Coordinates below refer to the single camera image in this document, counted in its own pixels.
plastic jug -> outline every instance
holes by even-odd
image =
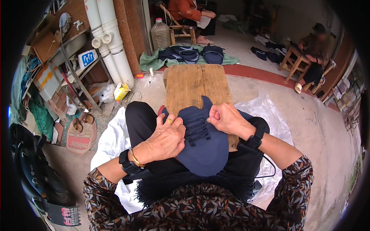
[[[166,48],[171,46],[169,39],[169,27],[162,22],[161,18],[155,19],[155,24],[150,30],[152,34],[153,47],[156,51],[158,48]]]

woman's left hand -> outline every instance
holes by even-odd
[[[133,148],[134,155],[141,164],[156,160],[165,160],[176,157],[185,147],[185,126],[180,117],[168,115],[163,124],[165,114],[157,117],[157,127],[154,133],[139,145]]]
[[[312,57],[311,55],[306,55],[306,58],[308,59],[308,61],[310,62],[316,62],[316,58]]]

navy lace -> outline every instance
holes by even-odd
[[[201,139],[201,138],[204,138],[204,137],[206,137],[207,140],[211,139],[211,137],[208,134],[208,130],[207,130],[204,118],[194,120],[191,123],[198,122],[198,121],[199,121],[199,123],[195,124],[194,126],[186,128],[186,130],[187,131],[190,130],[190,132],[184,138],[187,141],[189,141],[190,146],[192,146],[192,147],[195,146],[195,141],[198,140],[198,139]]]

slipper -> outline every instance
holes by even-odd
[[[79,133],[82,132],[82,125],[80,124],[80,122],[78,121],[76,117],[73,118],[72,124],[73,124],[73,127],[76,129],[76,131],[78,131]]]
[[[302,92],[302,85],[300,85],[299,83],[296,83],[296,85],[294,86],[294,90],[296,90],[296,92],[298,94],[301,94],[301,92]]]
[[[80,116],[82,122],[84,123],[89,123],[89,124],[93,124],[94,122],[94,117],[88,113],[82,113],[82,115]]]
[[[211,45],[213,45],[213,44],[214,44],[214,42],[212,42],[212,41],[211,41],[211,40],[209,40],[209,39],[206,39],[206,42],[205,42],[205,43],[198,43],[198,44],[206,44],[206,45],[211,44]]]

floral blouse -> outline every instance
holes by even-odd
[[[312,163],[302,156],[282,173],[267,210],[237,200],[214,184],[194,184],[127,214],[114,194],[117,185],[94,169],[83,186],[90,230],[303,230]]]

